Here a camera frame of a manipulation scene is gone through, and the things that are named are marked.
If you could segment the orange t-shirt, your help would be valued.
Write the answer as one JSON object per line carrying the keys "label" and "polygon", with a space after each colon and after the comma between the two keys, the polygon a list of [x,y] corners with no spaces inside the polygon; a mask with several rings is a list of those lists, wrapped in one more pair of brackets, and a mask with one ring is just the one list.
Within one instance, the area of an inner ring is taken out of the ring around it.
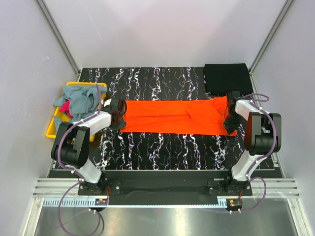
{"label": "orange t-shirt", "polygon": [[122,132],[236,136],[223,123],[228,115],[227,98],[192,101],[126,102],[126,126]]}

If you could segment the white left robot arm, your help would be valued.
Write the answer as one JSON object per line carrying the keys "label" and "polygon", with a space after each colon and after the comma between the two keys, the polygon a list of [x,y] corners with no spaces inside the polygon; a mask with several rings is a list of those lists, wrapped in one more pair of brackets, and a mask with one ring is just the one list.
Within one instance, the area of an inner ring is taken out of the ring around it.
{"label": "white left robot arm", "polygon": [[51,150],[51,158],[66,169],[74,171],[93,193],[100,195],[106,190],[104,174],[89,159],[90,136],[111,128],[120,130],[126,126],[125,112],[95,112],[91,116],[71,123],[63,121],[58,128]]}

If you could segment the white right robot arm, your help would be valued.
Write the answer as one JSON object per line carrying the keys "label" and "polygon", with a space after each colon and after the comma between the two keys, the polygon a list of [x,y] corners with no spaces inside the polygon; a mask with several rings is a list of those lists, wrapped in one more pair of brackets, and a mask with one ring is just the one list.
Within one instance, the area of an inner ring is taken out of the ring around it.
{"label": "white right robot arm", "polygon": [[251,100],[231,98],[228,101],[228,116],[223,123],[228,134],[236,130],[241,119],[247,122],[245,151],[223,181],[222,188],[229,195],[247,188],[254,170],[263,160],[278,152],[282,144],[280,114],[269,113]]}

